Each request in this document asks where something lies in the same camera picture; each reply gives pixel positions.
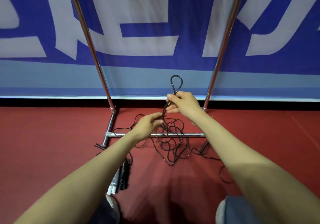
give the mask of black jump rope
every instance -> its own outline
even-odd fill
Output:
[[[174,87],[174,84],[172,82],[172,79],[174,77],[178,77],[180,80],[181,80],[181,84],[180,86],[178,87],[178,89],[176,90],[175,87]],[[174,76],[171,76],[171,79],[170,79],[170,82],[171,82],[171,86],[172,86],[172,89],[173,89],[173,94],[176,95],[176,93],[181,89],[182,87],[182,84],[183,84],[183,80],[180,76],[177,76],[177,75],[174,75]],[[205,144],[202,146],[202,148],[200,150],[198,150],[197,148],[195,147],[190,147],[190,144],[189,144],[189,138],[187,138],[185,136],[185,134],[183,133],[183,129],[184,129],[184,123],[181,119],[174,119],[174,118],[165,118],[165,112],[166,112],[166,108],[168,106],[170,106],[171,102],[168,101],[166,103],[166,105],[164,106],[163,108],[163,111],[162,111],[162,116],[161,116],[161,119],[163,120],[163,124],[160,125],[154,132],[155,133],[161,133],[165,136],[165,138],[169,138],[169,140],[163,140],[162,137],[157,137],[156,139],[156,142],[159,142],[160,143],[160,148],[164,151],[167,152],[167,155],[166,155],[166,158],[158,151],[156,145],[155,145],[155,142],[153,140],[153,138],[150,138],[152,143],[153,143],[153,146],[156,150],[156,152],[163,158],[163,160],[166,162],[167,165],[169,166],[173,166],[174,163],[178,160],[178,159],[186,159],[188,158],[192,153],[196,154],[196,155],[199,155],[199,156],[202,156],[204,158],[207,158],[207,159],[212,159],[212,160],[216,160],[216,161],[221,161],[221,159],[219,158],[215,158],[215,157],[208,157],[208,156],[205,156],[206,153],[208,152],[208,149],[210,147],[210,144],[209,144],[209,141],[206,141]],[[119,130],[119,129],[130,129],[132,130],[134,128],[134,126],[138,123],[136,122],[137,120],[137,117],[138,116],[145,116],[143,114],[138,114],[135,119],[134,119],[134,122],[133,124],[130,126],[130,127],[127,127],[127,128],[116,128],[114,129],[114,134],[116,135],[116,130]],[[177,121],[180,121],[182,123],[182,128],[179,128],[178,126],[176,126],[176,123]],[[172,138],[172,137],[168,137],[168,134],[169,133],[175,133],[178,135],[178,133],[181,133],[181,136],[178,136],[177,138]],[[185,139],[185,146],[183,147],[182,146],[182,143],[183,143],[183,140]],[[136,148],[143,148],[143,146],[146,144],[146,141],[147,139],[144,141],[144,143],[140,146],[135,146]],[[104,147],[102,147],[101,145],[99,144],[95,144],[94,145],[95,147],[98,147],[102,150],[105,150]],[[186,156],[186,157],[182,157],[182,153],[186,150],[186,149],[189,149],[190,150],[190,153]],[[130,159],[125,159],[125,161],[123,162],[121,168],[120,168],[120,174],[119,174],[119,184],[118,184],[118,190],[123,190],[123,189],[127,189],[128,187],[128,178],[129,178],[129,173],[130,173],[130,167],[132,166],[133,164],[133,157],[131,155],[131,153],[129,152],[129,155],[130,155]],[[231,184],[233,183],[233,181],[226,181],[222,178],[221,174],[222,174],[222,170],[225,168],[225,166],[221,166],[220,167],[220,170],[219,170],[219,176],[220,176],[220,179],[226,183],[226,184]]]

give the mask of metal frame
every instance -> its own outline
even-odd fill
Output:
[[[216,62],[216,65],[214,66],[214,70],[212,72],[212,77],[211,77],[211,81],[210,81],[210,84],[209,84],[207,96],[206,96],[205,101],[204,101],[205,103],[204,103],[204,105],[202,107],[202,110],[204,110],[204,111],[208,107],[208,103],[209,103],[209,100],[210,100],[212,89],[214,88],[214,83],[215,83],[215,81],[217,79],[217,75],[218,75],[219,68],[220,68],[220,65],[221,65],[221,62],[222,62],[222,58],[223,58],[224,52],[226,51],[226,47],[227,47],[227,44],[228,44],[230,32],[231,32],[232,26],[233,26],[233,24],[235,22],[235,19],[236,19],[238,10],[239,10],[240,2],[241,2],[241,0],[234,0],[234,2],[233,2],[233,6],[232,6],[232,9],[231,9],[231,12],[230,12],[228,23],[226,24],[226,30],[225,30],[225,32],[223,34],[222,43],[221,43],[221,47],[220,47],[220,50],[219,50],[219,53],[218,53],[217,62]]]
[[[206,96],[206,99],[205,99],[205,103],[204,103],[203,109],[207,108],[208,101],[210,99],[210,95],[211,95],[212,89],[214,87],[214,82],[216,80],[216,77],[217,77],[217,74],[218,74],[218,71],[219,71],[219,67],[220,67],[220,64],[221,64],[221,61],[222,61],[222,57],[223,57],[223,54],[224,54],[224,52],[226,50],[226,46],[227,46],[227,43],[228,43],[230,31],[231,31],[233,23],[234,23],[234,21],[236,19],[236,14],[237,14],[239,6],[240,6],[240,1],[241,0],[234,0],[234,4],[233,4],[233,7],[232,7],[232,10],[231,10],[231,13],[230,13],[230,17],[229,17],[229,20],[228,20],[228,23],[227,23],[227,26],[226,26],[225,33],[223,35],[222,45],[221,45],[221,48],[219,50],[217,63],[215,65],[215,67],[214,67],[214,71],[213,71],[213,74],[212,74],[211,82],[210,82],[210,85],[209,85],[209,89],[208,89],[208,93],[207,93],[207,96]],[[96,65],[96,68],[97,68],[97,71],[98,71],[98,74],[99,74],[103,89],[104,89],[104,91],[106,93],[106,97],[108,99],[108,102],[109,102],[109,105],[110,105],[110,109],[111,109],[111,112],[112,112],[112,115],[111,115],[107,130],[106,130],[106,134],[105,134],[105,137],[104,137],[103,143],[102,143],[102,146],[104,148],[106,148],[107,145],[108,145],[108,139],[109,138],[119,138],[119,137],[124,136],[126,133],[114,133],[112,131],[112,127],[113,127],[113,123],[114,123],[115,118],[116,118],[117,110],[116,110],[116,108],[115,108],[115,106],[114,106],[114,104],[112,102],[112,99],[111,99],[111,96],[110,96],[110,92],[109,92],[109,89],[108,89],[108,86],[107,86],[107,82],[106,82],[106,79],[105,79],[105,77],[103,75],[102,67],[101,67],[101,65],[99,63],[98,56],[97,56],[97,53],[96,53],[96,49],[94,48],[94,43],[92,41],[92,38],[91,38],[91,35],[90,35],[89,28],[87,26],[86,20],[85,20],[85,18],[83,16],[79,0],[72,0],[72,2],[73,2],[73,5],[74,5],[74,8],[75,8],[75,11],[76,11],[76,13],[78,15],[78,18],[79,18],[83,33],[84,33],[85,38],[87,40],[88,47],[89,47],[90,52],[92,54],[94,64]],[[205,137],[205,135],[203,133],[184,133],[184,136],[186,136],[188,138],[203,138],[203,137]],[[180,133],[177,133],[177,134],[176,133],[167,133],[167,134],[153,133],[153,134],[151,134],[150,137],[162,137],[162,138],[175,137],[175,138],[177,138],[177,137],[182,137],[182,134],[180,134]]]

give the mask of person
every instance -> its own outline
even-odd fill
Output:
[[[167,97],[172,104],[166,112],[182,113],[203,131],[244,196],[228,196],[218,207],[217,223],[320,223],[320,200],[306,186],[208,116],[191,93]],[[112,212],[118,212],[117,205],[105,198],[106,191],[129,151],[163,123],[161,115],[141,118],[134,129],[57,183],[15,223],[118,223],[119,215]]]

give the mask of horizontal metal bar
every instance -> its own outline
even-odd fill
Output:
[[[122,136],[125,136],[126,133],[113,133],[113,132],[106,132],[106,136],[111,137],[111,138],[120,138]],[[204,133],[152,133],[150,137],[156,138],[156,137],[162,137],[162,138],[178,138],[181,136],[185,136],[188,138],[205,138]]]

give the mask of blue backdrop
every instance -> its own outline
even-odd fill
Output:
[[[113,96],[206,94],[233,0],[80,0]],[[320,0],[242,0],[213,95],[320,99]],[[0,0],[1,96],[103,96],[71,0]]]

